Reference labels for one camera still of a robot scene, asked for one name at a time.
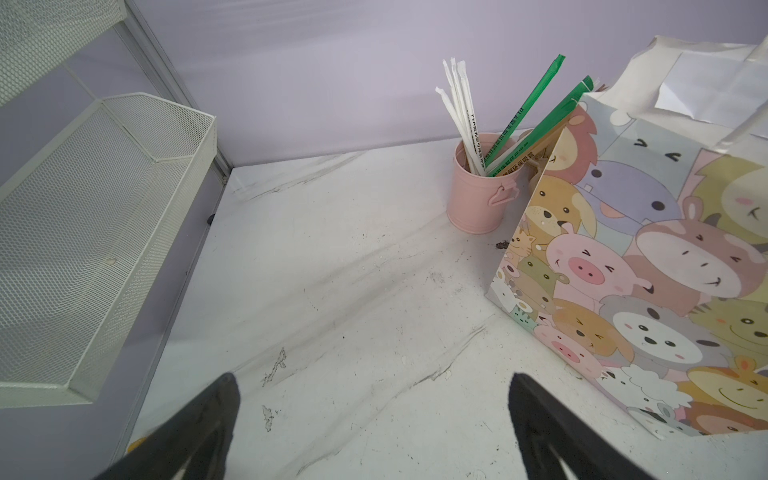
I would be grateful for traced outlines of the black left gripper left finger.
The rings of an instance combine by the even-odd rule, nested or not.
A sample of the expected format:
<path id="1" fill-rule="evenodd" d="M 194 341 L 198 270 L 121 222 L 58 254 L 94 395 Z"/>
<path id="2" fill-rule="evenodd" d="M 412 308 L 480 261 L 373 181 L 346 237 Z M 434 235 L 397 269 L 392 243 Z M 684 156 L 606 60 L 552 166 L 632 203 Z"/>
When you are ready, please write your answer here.
<path id="1" fill-rule="evenodd" d="M 233 374 L 218 377 L 99 479 L 222 479 L 240 407 Z"/>

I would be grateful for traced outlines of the cartoon animal paper gift bag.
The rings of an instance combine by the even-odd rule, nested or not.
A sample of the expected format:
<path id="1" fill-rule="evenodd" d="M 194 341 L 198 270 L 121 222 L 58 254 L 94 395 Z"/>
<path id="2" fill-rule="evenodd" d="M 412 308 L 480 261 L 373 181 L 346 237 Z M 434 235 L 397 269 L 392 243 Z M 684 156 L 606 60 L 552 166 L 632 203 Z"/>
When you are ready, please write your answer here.
<path id="1" fill-rule="evenodd" d="M 488 298 L 652 435 L 767 426 L 767 47 L 658 37 L 541 154 Z"/>

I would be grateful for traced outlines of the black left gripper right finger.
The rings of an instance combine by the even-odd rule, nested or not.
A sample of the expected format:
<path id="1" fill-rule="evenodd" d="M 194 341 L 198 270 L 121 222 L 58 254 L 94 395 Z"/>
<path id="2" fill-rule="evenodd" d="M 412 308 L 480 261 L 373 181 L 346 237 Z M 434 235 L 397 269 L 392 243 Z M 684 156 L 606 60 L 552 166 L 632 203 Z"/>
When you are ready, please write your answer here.
<path id="1" fill-rule="evenodd" d="M 651 477 L 527 374 L 513 375 L 508 409 L 530 479 L 565 479 L 564 466 L 578 479 Z"/>

